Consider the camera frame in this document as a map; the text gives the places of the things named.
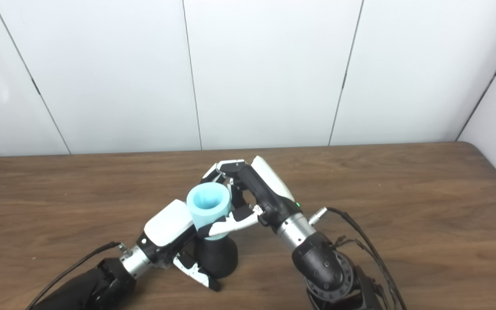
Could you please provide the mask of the white and black right hand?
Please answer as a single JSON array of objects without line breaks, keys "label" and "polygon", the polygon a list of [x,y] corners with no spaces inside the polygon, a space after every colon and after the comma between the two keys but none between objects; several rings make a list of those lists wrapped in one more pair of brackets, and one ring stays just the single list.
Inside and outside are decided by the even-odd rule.
[{"label": "white and black right hand", "polygon": [[290,216],[301,213],[291,191],[263,157],[254,157],[250,164],[243,159],[219,161],[200,183],[223,184],[227,179],[234,210],[198,228],[199,238],[240,231],[256,223],[276,232]]}]

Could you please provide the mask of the white and black left hand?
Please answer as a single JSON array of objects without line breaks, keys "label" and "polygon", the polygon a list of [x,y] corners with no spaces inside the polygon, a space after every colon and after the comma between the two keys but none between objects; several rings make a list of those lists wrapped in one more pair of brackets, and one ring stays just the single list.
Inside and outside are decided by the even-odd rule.
[{"label": "white and black left hand", "polygon": [[187,204],[175,199],[146,222],[132,255],[123,262],[124,267],[137,279],[151,267],[175,265],[193,280],[218,292],[221,289],[219,282],[185,251],[195,235],[195,225]]}]

